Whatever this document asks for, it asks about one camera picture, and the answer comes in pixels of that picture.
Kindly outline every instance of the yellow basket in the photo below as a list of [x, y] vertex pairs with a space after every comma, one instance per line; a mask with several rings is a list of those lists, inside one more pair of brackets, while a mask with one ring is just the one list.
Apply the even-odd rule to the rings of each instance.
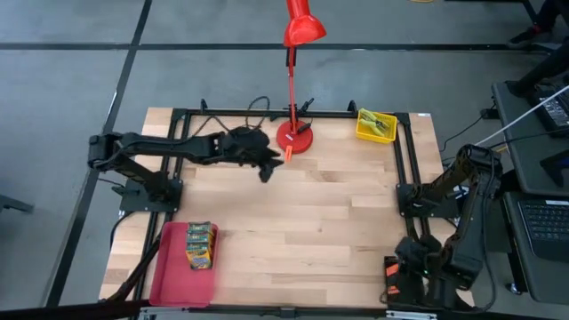
[[362, 118], [362, 113], [357, 113], [357, 126], [356, 126], [356, 136], [359, 139], [375, 141], [379, 143], [390, 143], [395, 140], [395, 133], [397, 132], [397, 117], [388, 116], [381, 114], [379, 112], [373, 112], [377, 119], [382, 121], [388, 127], [388, 134], [386, 137], [380, 137], [372, 132], [372, 128], [367, 125], [362, 125], [359, 123], [359, 119]]

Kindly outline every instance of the pink tray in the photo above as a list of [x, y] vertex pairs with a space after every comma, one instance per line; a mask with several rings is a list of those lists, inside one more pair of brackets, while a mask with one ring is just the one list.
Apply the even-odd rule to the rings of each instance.
[[218, 251], [218, 228], [213, 244], [211, 269], [193, 270], [186, 257], [187, 222], [167, 222], [162, 230], [160, 250], [150, 290], [150, 304], [161, 307], [205, 308], [213, 299]]

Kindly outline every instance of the wooden table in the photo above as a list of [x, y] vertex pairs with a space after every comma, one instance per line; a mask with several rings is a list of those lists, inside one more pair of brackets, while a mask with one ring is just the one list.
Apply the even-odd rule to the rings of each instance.
[[[171, 113], [150, 108], [142, 133], [166, 136]], [[443, 171], [433, 124], [428, 114], [410, 118], [421, 179], [431, 181]], [[221, 120], [229, 128], [244, 123], [242, 116]], [[190, 134], [203, 121], [192, 116]], [[262, 126], [273, 149], [283, 121]], [[220, 227], [212, 304], [385, 308], [379, 301], [383, 257], [392, 255], [405, 236], [395, 194], [397, 167], [392, 145], [359, 140], [355, 127], [355, 119], [314, 119], [312, 147], [279, 166], [266, 184], [257, 169], [184, 163], [182, 203], [174, 221], [210, 220]], [[200, 134], [217, 131], [220, 126], [211, 121]], [[403, 130], [400, 138], [411, 177]], [[155, 156], [136, 160], [151, 170], [161, 162]], [[114, 293], [139, 262], [147, 225], [148, 213], [141, 212], [118, 227], [101, 298]], [[453, 233], [441, 219], [430, 219], [430, 227], [441, 241]], [[153, 275], [154, 264], [144, 298]], [[471, 301], [469, 293], [466, 300]]]

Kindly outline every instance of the black floor stripe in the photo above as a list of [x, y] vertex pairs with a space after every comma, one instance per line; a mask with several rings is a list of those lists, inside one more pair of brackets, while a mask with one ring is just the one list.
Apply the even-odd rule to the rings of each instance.
[[152, 0], [144, 0], [144, 6], [142, 6], [142, 11], [140, 12], [139, 22], [134, 30], [134, 36], [132, 37], [131, 44], [136, 45], [140, 43], [142, 39], [142, 33], [146, 27], [146, 22], [148, 20], [148, 15], [150, 14], [150, 7], [152, 6]]
[[[77, 50], [105, 51], [199, 51], [199, 50], [284, 50], [282, 44], [34, 44], [34, 43], [0, 43], [2, 50]], [[362, 50], [362, 51], [508, 51], [521, 52], [508, 48], [505, 44], [304, 44], [300, 50]]]
[[128, 78], [131, 76], [135, 57], [136, 51], [134, 50], [130, 50], [126, 54], [123, 69], [121, 70], [121, 76], [118, 78], [118, 83], [116, 84], [115, 96], [111, 102], [110, 109], [108, 110], [107, 120], [103, 125], [103, 133], [112, 132], [113, 128], [115, 127], [116, 118], [118, 117], [118, 110], [121, 108], [121, 104], [123, 102], [124, 91], [126, 90]]
[[78, 51], [104, 51], [129, 50], [131, 44], [115, 43], [0, 43], [0, 50], [78, 50]]
[[[284, 50], [282, 44], [141, 44], [142, 51]], [[505, 44], [304, 44], [299, 50], [362, 51], [513, 51]]]

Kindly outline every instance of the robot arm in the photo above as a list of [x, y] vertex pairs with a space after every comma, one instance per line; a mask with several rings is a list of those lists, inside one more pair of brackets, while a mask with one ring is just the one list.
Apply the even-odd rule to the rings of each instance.
[[132, 156], [182, 156], [194, 164], [249, 164], [259, 167], [259, 177], [267, 182], [273, 169], [283, 162], [268, 148], [268, 136], [260, 129], [237, 127], [229, 132], [194, 136], [186, 140], [143, 136], [129, 132], [94, 135], [89, 139], [88, 165], [94, 170], [116, 171], [141, 184], [152, 202], [174, 197], [175, 189], [167, 172], [152, 172]]
[[[491, 149], [473, 145], [462, 147], [456, 161], [433, 182], [414, 185], [405, 196], [403, 210], [413, 216], [426, 216], [445, 200], [453, 188], [469, 181], [469, 195], [460, 213], [456, 232], [441, 245], [434, 237], [423, 244], [404, 238], [396, 249], [409, 269], [426, 272], [429, 288], [415, 299], [422, 305], [456, 308], [456, 289], [468, 290], [482, 270], [485, 260], [483, 227], [489, 199], [500, 186], [500, 155]], [[433, 246], [425, 245], [437, 242]]]

